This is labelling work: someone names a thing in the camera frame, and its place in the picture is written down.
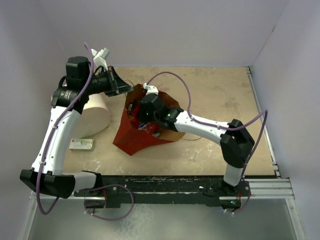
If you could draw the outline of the red paper bag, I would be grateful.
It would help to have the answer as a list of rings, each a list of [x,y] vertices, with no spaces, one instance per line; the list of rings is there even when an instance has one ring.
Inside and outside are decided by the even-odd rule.
[[[120,118],[120,125],[113,140],[113,145],[118,147],[126,154],[132,156],[135,153],[153,146],[159,146],[169,143],[178,142],[185,138],[184,132],[175,132],[172,130],[166,130],[160,127],[156,134],[149,134],[144,130],[138,130],[131,126],[129,117],[127,114],[127,108],[129,104],[134,101],[139,102],[146,93],[144,92],[143,85],[138,83],[134,87],[134,90],[126,95],[122,115]]]

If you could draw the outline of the red cookie snack bag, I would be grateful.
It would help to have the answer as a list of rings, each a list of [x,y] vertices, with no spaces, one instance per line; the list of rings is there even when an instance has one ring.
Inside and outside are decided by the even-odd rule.
[[[127,115],[129,122],[134,129],[146,131],[150,135],[154,135],[159,132],[159,126],[155,121],[141,120],[140,103],[134,101],[127,107]]]

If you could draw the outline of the small white green box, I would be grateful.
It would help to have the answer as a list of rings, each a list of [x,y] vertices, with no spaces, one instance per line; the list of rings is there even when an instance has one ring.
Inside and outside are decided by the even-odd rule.
[[[74,151],[91,151],[93,147],[93,139],[72,138],[69,144],[69,149]]]

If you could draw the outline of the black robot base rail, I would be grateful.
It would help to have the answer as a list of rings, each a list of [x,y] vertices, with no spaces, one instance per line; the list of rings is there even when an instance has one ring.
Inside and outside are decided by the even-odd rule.
[[[250,187],[243,180],[231,186],[221,175],[102,175],[92,190],[74,195],[97,198],[106,208],[135,203],[238,209],[241,199],[250,195]]]

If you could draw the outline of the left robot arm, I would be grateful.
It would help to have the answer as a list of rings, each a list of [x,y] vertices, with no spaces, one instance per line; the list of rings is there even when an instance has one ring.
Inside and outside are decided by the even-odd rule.
[[[122,80],[112,66],[97,75],[93,72],[92,63],[84,56],[71,57],[66,62],[66,75],[52,95],[49,125],[40,151],[31,168],[23,169],[19,176],[37,195],[67,199],[75,191],[86,190],[91,196],[103,191],[99,173],[64,172],[67,148],[91,95],[104,93],[113,97],[129,93],[133,87]]]

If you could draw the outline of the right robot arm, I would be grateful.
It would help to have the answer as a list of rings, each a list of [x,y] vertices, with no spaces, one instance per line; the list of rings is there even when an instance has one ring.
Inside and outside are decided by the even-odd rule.
[[[241,121],[218,122],[206,118],[195,119],[179,107],[167,107],[161,98],[147,94],[139,101],[137,118],[141,123],[155,122],[164,130],[189,133],[210,140],[221,147],[227,163],[222,190],[228,196],[240,190],[246,161],[255,141]]]

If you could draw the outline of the white cylindrical container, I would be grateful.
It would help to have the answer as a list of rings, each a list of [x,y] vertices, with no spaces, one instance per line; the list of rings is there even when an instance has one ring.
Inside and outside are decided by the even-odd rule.
[[[89,101],[84,105],[82,114],[72,131],[72,139],[85,139],[110,125],[111,113],[104,97],[103,93],[89,96]]]

